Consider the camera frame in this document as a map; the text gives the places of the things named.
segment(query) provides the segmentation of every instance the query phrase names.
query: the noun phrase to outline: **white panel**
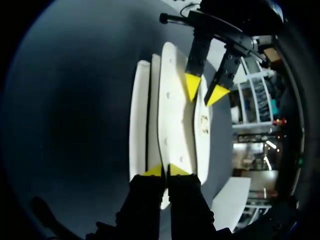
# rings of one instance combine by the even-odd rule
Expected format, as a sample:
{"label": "white panel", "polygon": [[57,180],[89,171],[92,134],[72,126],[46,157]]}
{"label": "white panel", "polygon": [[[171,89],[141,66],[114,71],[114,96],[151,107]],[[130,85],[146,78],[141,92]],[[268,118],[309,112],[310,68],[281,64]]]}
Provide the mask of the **white panel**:
{"label": "white panel", "polygon": [[137,174],[146,172],[146,125],[150,63],[138,62],[131,98],[129,127],[129,174],[130,181]]}
{"label": "white panel", "polygon": [[230,177],[213,199],[211,210],[217,230],[229,228],[234,231],[247,204],[250,182],[248,177]]}

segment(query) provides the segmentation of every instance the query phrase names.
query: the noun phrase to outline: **yellow fingertip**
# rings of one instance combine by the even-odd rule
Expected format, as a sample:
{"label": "yellow fingertip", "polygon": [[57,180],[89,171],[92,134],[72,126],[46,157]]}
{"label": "yellow fingertip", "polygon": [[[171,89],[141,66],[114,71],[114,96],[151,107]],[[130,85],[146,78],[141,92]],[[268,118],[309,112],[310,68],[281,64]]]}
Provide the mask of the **yellow fingertip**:
{"label": "yellow fingertip", "polygon": [[214,104],[215,102],[217,102],[219,99],[221,99],[224,95],[230,93],[230,90],[216,85],[213,89],[213,92],[209,98],[209,101],[206,103],[206,106],[209,107],[212,104]]}
{"label": "yellow fingertip", "polygon": [[186,171],[182,170],[181,168],[177,167],[174,164],[170,164],[170,176],[176,176],[176,175],[190,175],[190,173],[187,173]]}
{"label": "yellow fingertip", "polygon": [[198,87],[201,82],[201,77],[192,75],[190,73],[185,74],[185,79],[186,79],[186,87],[188,90],[188,95],[190,102],[192,102],[196,96]]}
{"label": "yellow fingertip", "polygon": [[154,168],[150,169],[149,171],[146,171],[143,176],[158,176],[161,177],[161,172],[162,172],[162,164],[159,164],[155,166]]}

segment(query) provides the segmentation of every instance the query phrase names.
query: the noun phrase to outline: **gray tabletop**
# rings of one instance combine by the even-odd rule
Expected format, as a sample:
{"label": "gray tabletop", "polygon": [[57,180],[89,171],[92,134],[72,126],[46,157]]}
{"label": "gray tabletop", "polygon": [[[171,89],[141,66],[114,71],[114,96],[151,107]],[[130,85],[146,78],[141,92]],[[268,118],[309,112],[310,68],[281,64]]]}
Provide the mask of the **gray tabletop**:
{"label": "gray tabletop", "polygon": [[[172,42],[189,54],[193,29],[162,25],[159,0],[57,0],[21,42],[6,78],[4,164],[20,204],[40,196],[84,238],[115,224],[129,190],[129,119],[136,65]],[[215,70],[206,64],[205,76]],[[228,97],[213,106],[208,204],[231,173]],[[161,213],[170,237],[170,210]],[[42,229],[44,234],[51,233]]]}

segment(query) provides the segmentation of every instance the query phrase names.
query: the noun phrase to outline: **white wire rack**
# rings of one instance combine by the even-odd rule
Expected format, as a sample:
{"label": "white wire rack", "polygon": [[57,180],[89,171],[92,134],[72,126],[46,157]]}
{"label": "white wire rack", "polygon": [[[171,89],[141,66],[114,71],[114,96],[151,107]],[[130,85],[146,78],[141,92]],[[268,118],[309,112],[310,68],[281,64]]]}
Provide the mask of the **white wire rack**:
{"label": "white wire rack", "polygon": [[[246,128],[257,128],[257,127],[266,127],[266,126],[272,126],[274,116],[272,112],[272,103],[271,103],[271,97],[266,85],[265,77],[274,75],[274,71],[272,70],[263,70],[260,66],[260,64],[256,61],[255,63],[258,66],[259,72],[250,73],[248,66],[246,64],[246,61],[241,58],[241,63],[244,68],[247,82],[245,83],[237,83],[237,90],[239,92],[239,98],[240,98],[240,104],[241,104],[241,112],[242,112],[242,123],[233,124],[234,129],[246,129]],[[248,116],[246,113],[246,107],[245,107],[245,98],[243,94],[243,88],[242,84],[248,84],[252,92],[253,97],[253,103],[255,108],[255,122],[249,122]],[[264,95],[266,101],[267,101],[267,107],[268,107],[268,117],[262,117],[262,111],[261,111],[261,101],[260,98],[257,97],[257,86],[259,86],[259,94]]]}

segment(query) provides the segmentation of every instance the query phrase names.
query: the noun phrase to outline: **metal rod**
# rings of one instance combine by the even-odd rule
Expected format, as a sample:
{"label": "metal rod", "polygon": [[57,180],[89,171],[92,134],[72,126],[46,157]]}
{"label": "metal rod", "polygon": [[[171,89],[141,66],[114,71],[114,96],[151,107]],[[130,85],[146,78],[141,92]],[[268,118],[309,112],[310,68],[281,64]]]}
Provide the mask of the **metal rod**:
{"label": "metal rod", "polygon": [[252,224],[252,223],[255,221],[255,218],[257,217],[258,213],[259,213],[259,208],[257,208],[257,209],[254,211],[254,214],[252,215],[252,217],[251,217],[248,225]]}
{"label": "metal rod", "polygon": [[241,89],[241,87],[240,87],[240,83],[237,83],[236,85],[237,85],[238,91],[239,91],[241,111],[242,111],[242,120],[243,120],[243,122],[246,124],[246,123],[248,122],[248,119],[247,119],[247,113],[246,113],[246,109],[245,109],[245,98],[244,98],[244,94],[243,94],[242,89]]}
{"label": "metal rod", "polygon": [[272,126],[272,121],[262,121],[262,122],[249,122],[243,124],[233,124],[234,129],[247,129],[247,128],[256,128],[263,126]]}
{"label": "metal rod", "polygon": [[[259,68],[260,72],[263,72],[263,69],[260,66],[259,62],[257,60],[255,62],[258,65],[258,68]],[[268,106],[269,106],[269,111],[270,111],[270,120],[272,122],[274,120],[274,115],[272,113],[271,98],[270,98],[270,95],[269,95],[269,91],[268,91],[268,88],[267,88],[267,85],[266,85],[265,78],[263,76],[261,76],[261,80],[262,80],[262,84],[263,84],[263,87],[264,87],[264,90],[265,90],[266,98],[268,100]]]}
{"label": "metal rod", "polygon": [[270,209],[271,205],[245,205],[246,208],[252,208],[252,209]]}

